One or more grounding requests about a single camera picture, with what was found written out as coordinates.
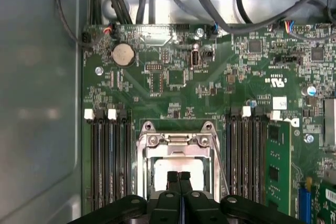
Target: blue pcie slot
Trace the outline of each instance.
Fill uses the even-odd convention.
[[[311,193],[305,188],[299,189],[299,219],[310,224]]]

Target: metal socket frame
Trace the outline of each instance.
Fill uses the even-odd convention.
[[[148,169],[152,158],[174,159],[204,158],[209,164],[210,193],[214,200],[221,199],[220,158],[214,146],[216,141],[220,149],[214,124],[207,121],[199,132],[157,132],[151,121],[142,125],[137,141],[137,192],[148,197]]]

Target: motherboard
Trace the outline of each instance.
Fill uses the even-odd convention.
[[[333,28],[293,29],[323,37]],[[128,194],[148,199],[176,170],[215,200],[237,194],[334,223],[335,54],[336,41],[299,41],[276,25],[243,36],[113,25],[83,52],[83,214]]]

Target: silver screw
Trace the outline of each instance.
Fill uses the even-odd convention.
[[[324,220],[320,219],[320,218],[317,218],[316,219],[316,223],[317,224],[324,224]]]
[[[201,144],[202,145],[207,145],[208,143],[209,143],[209,140],[206,137],[201,139]]]
[[[200,196],[200,193],[198,193],[198,192],[196,192],[196,191],[194,191],[193,193],[191,193],[191,196],[193,196],[193,197],[199,197]]]
[[[96,75],[101,76],[104,73],[104,69],[102,67],[96,67],[94,72],[96,73]]]
[[[202,28],[196,29],[196,36],[199,37],[199,38],[203,38],[204,30]]]
[[[304,139],[305,139],[305,142],[307,144],[310,144],[310,143],[314,142],[314,136],[310,135],[310,134],[306,134],[305,137],[304,137]]]
[[[236,198],[233,198],[233,197],[227,198],[227,201],[229,201],[230,203],[237,203],[238,202],[238,200]]]
[[[148,142],[149,142],[149,144],[155,145],[155,144],[158,143],[157,139],[158,139],[158,138],[157,138],[156,136],[151,136],[151,137],[148,139]]]
[[[198,48],[199,48],[199,44],[198,43],[193,44],[193,49],[198,50]]]

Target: white slot latch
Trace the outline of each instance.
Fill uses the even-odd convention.
[[[251,107],[250,106],[243,106],[242,110],[242,117],[249,118],[251,116]]]
[[[271,121],[282,121],[281,111],[280,110],[272,110],[270,115]]]
[[[116,120],[117,119],[117,110],[116,109],[109,109],[107,113],[107,118],[109,120]]]
[[[84,119],[86,120],[95,119],[93,109],[84,109]]]

